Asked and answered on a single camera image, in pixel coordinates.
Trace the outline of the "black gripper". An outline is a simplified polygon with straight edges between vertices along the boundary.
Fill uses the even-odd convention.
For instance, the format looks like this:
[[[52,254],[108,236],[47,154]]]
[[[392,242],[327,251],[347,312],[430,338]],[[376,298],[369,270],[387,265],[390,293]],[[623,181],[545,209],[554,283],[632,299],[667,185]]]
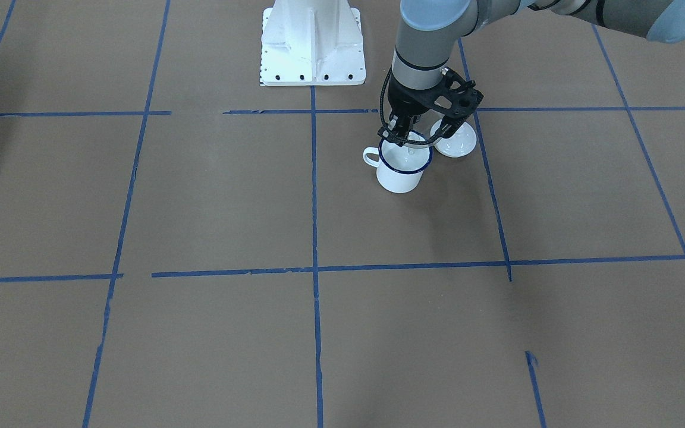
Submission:
[[[397,146],[417,146],[410,138],[419,117],[429,111],[442,113],[435,100],[441,95],[443,75],[435,75],[426,82],[419,81],[418,89],[402,84],[396,75],[387,76],[388,103],[391,108],[388,119],[381,118],[378,136]]]

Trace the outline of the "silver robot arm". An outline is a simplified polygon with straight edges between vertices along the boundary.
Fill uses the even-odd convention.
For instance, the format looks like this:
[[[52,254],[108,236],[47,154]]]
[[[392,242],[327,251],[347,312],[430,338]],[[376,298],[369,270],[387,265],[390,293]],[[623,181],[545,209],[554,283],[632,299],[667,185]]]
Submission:
[[[381,89],[378,134],[426,148],[453,136],[483,100],[473,81],[447,67],[462,36],[528,8],[576,17],[659,43],[685,40],[685,1],[402,1],[392,65]]]

